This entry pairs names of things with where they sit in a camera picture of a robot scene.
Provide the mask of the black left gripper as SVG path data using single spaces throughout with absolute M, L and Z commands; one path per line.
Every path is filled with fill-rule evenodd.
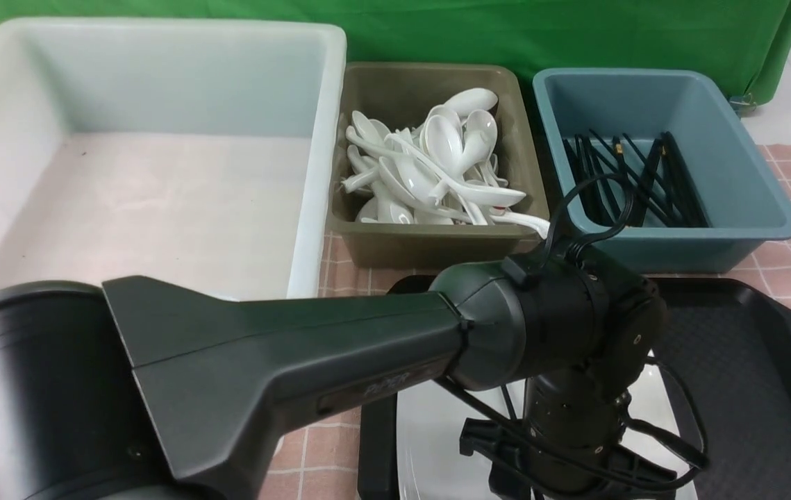
M 459 452 L 490 461 L 488 488 L 500 499 L 674 499 L 709 468 L 708 437 L 697 409 L 692 417 L 700 443 L 692 445 L 631 417 L 627 390 L 606 399 L 575 370 L 527 380 L 522 418 L 503 417 L 464 390 L 459 397 L 482 414 L 465 421 Z M 627 431 L 655 440 L 686 463 L 686 474 L 627 449 Z

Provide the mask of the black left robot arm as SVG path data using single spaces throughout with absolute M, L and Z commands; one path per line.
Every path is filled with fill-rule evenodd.
M 425 292 L 227 301 L 148 276 L 0 290 L 0 499 L 255 499 L 280 437 L 433 381 L 503 499 L 668 499 L 709 465 L 631 417 L 658 288 L 595 248 Z

